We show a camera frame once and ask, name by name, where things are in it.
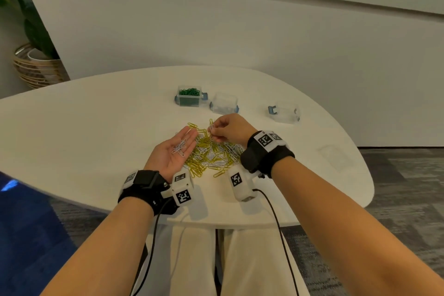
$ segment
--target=person's right hand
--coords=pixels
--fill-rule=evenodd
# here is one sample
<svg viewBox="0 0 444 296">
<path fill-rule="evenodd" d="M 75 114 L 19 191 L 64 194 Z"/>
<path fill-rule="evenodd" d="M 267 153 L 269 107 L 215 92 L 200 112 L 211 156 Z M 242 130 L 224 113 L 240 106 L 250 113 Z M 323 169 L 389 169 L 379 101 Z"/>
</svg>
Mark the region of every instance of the person's right hand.
<svg viewBox="0 0 444 296">
<path fill-rule="evenodd" d="M 220 116 L 214 122 L 214 128 L 208 127 L 208 132 L 215 142 L 229 141 L 247 148 L 247 143 L 257 130 L 239 114 Z"/>
</svg>

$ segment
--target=cable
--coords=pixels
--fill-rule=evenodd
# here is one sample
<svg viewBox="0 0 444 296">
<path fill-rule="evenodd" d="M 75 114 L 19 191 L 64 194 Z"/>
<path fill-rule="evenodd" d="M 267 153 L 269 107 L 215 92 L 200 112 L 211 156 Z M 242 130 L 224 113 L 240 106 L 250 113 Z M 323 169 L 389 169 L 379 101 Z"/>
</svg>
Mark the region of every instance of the cable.
<svg viewBox="0 0 444 296">
<path fill-rule="evenodd" d="M 147 271 L 145 272 L 145 276 L 143 277 L 143 280 L 139 286 L 139 288 L 137 289 L 137 291 L 133 294 L 133 296 L 136 296 L 139 291 L 141 290 L 143 284 L 145 283 L 145 280 L 147 279 L 147 275 L 148 275 L 148 271 L 150 270 L 150 266 L 151 266 L 151 261 L 153 260 L 153 252 L 154 252 L 154 243 L 156 240 L 156 231 L 157 231 L 157 223 L 159 222 L 159 217 L 162 214 L 163 208 L 167 205 L 167 203 L 169 203 L 169 201 L 172 199 L 173 197 L 169 197 L 165 203 L 163 204 L 163 206 L 161 207 L 159 214 L 157 215 L 156 218 L 156 223 L 154 224 L 154 232 L 153 232 L 153 244 L 151 245 L 151 253 L 150 253 L 150 260 L 148 261 L 148 267 L 147 267 Z"/>
<path fill-rule="evenodd" d="M 268 199 L 268 197 L 265 195 L 265 193 L 262 192 L 261 190 L 259 190 L 258 188 L 253 189 L 253 191 L 258 191 L 258 192 L 262 193 L 263 196 L 265 197 L 265 199 L 267 199 L 268 204 L 271 207 L 271 211 L 273 212 L 274 218 L 276 219 L 277 228 L 279 230 L 279 235 L 281 236 L 281 241 L 282 241 L 282 246 L 284 247 L 285 256 L 287 257 L 288 267 L 290 268 L 291 276 L 293 277 L 293 283 L 294 283 L 294 288 L 296 289 L 296 295 L 299 296 L 299 291 L 298 291 L 297 285 L 296 285 L 296 279 L 294 278 L 293 269 L 291 268 L 290 259 L 288 258 L 287 248 L 285 247 L 284 237 L 281 232 L 281 225 L 279 224 L 278 217 L 276 216 L 276 213 L 274 212 L 274 208 L 273 208 L 270 200 Z"/>
</svg>

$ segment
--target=carpet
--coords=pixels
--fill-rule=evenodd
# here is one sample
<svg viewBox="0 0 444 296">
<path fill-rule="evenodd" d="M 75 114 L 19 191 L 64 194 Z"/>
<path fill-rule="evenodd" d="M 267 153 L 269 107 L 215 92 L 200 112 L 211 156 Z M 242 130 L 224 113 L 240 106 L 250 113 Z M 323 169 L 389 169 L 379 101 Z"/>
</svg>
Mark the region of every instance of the carpet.
<svg viewBox="0 0 444 296">
<path fill-rule="evenodd" d="M 444 149 L 361 153 L 375 182 L 367 210 L 444 277 Z M 0 175 L 0 291 L 37 296 L 106 215 L 10 182 Z M 283 232 L 311 296 L 347 295 L 301 226 Z"/>
</svg>

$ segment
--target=plant pot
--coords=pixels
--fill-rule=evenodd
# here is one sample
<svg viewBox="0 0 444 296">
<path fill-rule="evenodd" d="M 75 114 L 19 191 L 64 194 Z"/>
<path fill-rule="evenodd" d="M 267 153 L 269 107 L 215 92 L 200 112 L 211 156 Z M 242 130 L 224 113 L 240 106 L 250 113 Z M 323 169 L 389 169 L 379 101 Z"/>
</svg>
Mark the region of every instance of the plant pot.
<svg viewBox="0 0 444 296">
<path fill-rule="evenodd" d="M 69 80 L 61 60 L 47 58 L 30 44 L 15 50 L 13 62 L 19 77 L 33 89 Z"/>
</svg>

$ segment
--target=hand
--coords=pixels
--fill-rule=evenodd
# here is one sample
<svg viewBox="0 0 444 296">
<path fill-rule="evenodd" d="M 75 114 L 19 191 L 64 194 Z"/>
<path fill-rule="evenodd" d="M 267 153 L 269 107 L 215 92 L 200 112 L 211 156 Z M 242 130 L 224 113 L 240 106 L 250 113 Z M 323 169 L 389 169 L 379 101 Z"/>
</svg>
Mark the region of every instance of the hand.
<svg viewBox="0 0 444 296">
<path fill-rule="evenodd" d="M 180 171 L 186 159 L 196 147 L 197 135 L 196 129 L 190 129 L 188 126 L 184 127 L 173 138 L 160 143 L 154 148 L 143 169 L 159 171 L 160 175 L 171 184 L 174 174 Z M 171 153 L 173 147 L 180 144 L 184 139 L 186 139 L 186 148 L 181 149 L 184 156 L 182 157 L 179 152 Z"/>
<path fill-rule="evenodd" d="M 214 122 L 214 128 L 208 128 L 213 135 L 213 140 L 221 143 L 229 141 L 247 148 L 247 143 L 252 134 L 257 130 L 239 114 L 220 116 Z"/>
</svg>

